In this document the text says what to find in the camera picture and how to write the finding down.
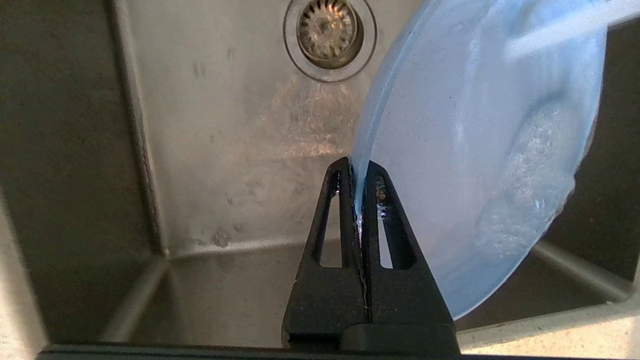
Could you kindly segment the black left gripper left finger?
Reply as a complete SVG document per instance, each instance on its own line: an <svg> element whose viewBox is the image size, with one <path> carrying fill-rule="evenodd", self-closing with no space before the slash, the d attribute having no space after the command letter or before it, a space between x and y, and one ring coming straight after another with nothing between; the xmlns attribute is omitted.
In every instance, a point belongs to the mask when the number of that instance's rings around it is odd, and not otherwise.
<svg viewBox="0 0 640 360"><path fill-rule="evenodd" d="M285 347L340 349L343 332L368 319L351 177L347 157L341 157L327 167L282 319L282 344ZM333 198L338 198L342 264L338 268L327 268L321 260Z"/></svg>

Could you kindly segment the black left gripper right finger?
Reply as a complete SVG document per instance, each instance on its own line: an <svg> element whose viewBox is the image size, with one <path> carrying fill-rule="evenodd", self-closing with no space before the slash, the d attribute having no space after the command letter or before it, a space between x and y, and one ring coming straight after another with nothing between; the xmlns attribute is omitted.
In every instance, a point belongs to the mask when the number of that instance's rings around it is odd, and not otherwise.
<svg viewBox="0 0 640 360"><path fill-rule="evenodd" d="M370 162L365 178L362 260L368 353L459 353L454 321L390 175Z"/></svg>

